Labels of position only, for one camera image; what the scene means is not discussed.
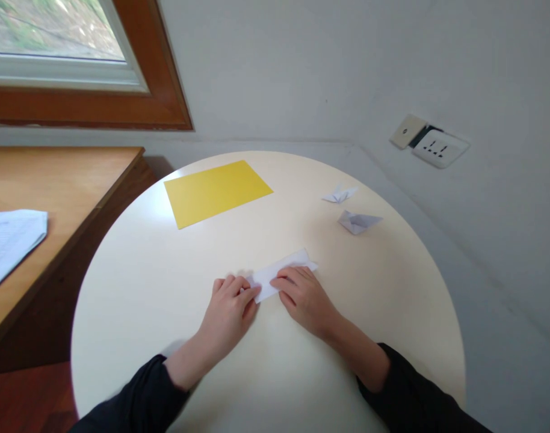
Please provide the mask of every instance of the wooden window frame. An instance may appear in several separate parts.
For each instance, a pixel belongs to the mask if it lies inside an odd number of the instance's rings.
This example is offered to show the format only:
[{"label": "wooden window frame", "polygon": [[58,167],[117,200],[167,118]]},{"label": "wooden window frame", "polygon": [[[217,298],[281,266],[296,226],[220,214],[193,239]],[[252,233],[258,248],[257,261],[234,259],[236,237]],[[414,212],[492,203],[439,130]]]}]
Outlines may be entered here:
[{"label": "wooden window frame", "polygon": [[148,93],[0,87],[0,124],[192,131],[156,0],[113,0]]}]

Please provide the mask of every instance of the white table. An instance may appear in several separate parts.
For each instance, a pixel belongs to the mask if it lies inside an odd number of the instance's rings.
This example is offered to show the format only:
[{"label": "white table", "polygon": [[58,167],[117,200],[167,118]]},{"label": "white table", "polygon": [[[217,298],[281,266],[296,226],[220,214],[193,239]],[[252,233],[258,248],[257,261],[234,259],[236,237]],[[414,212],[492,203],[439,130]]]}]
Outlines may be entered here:
[{"label": "white table", "polygon": [[[245,159],[274,194],[178,230],[164,180]],[[358,186],[342,204],[338,183]],[[343,209],[384,220],[359,236]],[[445,283],[403,218],[351,176],[300,156],[238,152],[188,165],[151,186],[118,218],[85,277],[73,326],[80,416],[153,355],[198,329],[213,280],[263,268],[301,248],[339,311],[399,350],[465,402],[462,337]],[[207,377],[171,427],[181,431],[381,431],[354,376],[297,325],[278,296],[261,304],[241,343]]]}]

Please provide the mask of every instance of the outlet plate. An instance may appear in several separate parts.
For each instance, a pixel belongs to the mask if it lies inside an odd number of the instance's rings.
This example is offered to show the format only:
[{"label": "outlet plate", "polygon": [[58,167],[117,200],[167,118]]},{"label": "outlet plate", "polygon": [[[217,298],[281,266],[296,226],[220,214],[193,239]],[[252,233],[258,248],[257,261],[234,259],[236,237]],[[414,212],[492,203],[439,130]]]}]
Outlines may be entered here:
[{"label": "outlet plate", "polygon": [[440,131],[432,130],[413,149],[413,154],[424,161],[445,168],[469,147],[469,143]]},{"label": "outlet plate", "polygon": [[405,149],[426,126],[427,122],[425,120],[415,117],[413,114],[408,114],[389,141],[400,149]]}]

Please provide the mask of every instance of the wooden floor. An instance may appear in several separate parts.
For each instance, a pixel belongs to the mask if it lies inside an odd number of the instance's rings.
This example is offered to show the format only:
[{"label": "wooden floor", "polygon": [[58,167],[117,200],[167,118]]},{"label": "wooden floor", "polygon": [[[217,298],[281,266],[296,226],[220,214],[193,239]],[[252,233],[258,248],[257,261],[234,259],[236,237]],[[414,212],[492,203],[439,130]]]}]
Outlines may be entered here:
[{"label": "wooden floor", "polygon": [[70,363],[0,374],[0,433],[64,433],[76,420]]}]

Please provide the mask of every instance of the person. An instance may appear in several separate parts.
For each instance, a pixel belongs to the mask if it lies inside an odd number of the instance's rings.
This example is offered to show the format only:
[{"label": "person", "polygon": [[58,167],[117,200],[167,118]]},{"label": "person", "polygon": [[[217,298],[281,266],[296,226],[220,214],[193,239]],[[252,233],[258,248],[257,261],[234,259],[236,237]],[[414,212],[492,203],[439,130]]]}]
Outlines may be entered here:
[{"label": "person", "polygon": [[[271,284],[279,289],[289,315],[343,358],[361,395],[391,432],[489,431],[397,351],[376,344],[343,317],[309,268],[282,269]],[[253,299],[259,291],[243,277],[215,280],[198,332],[169,358],[157,355],[147,362],[118,395],[92,409],[71,431],[166,431],[189,390],[252,325],[258,311]]]}]

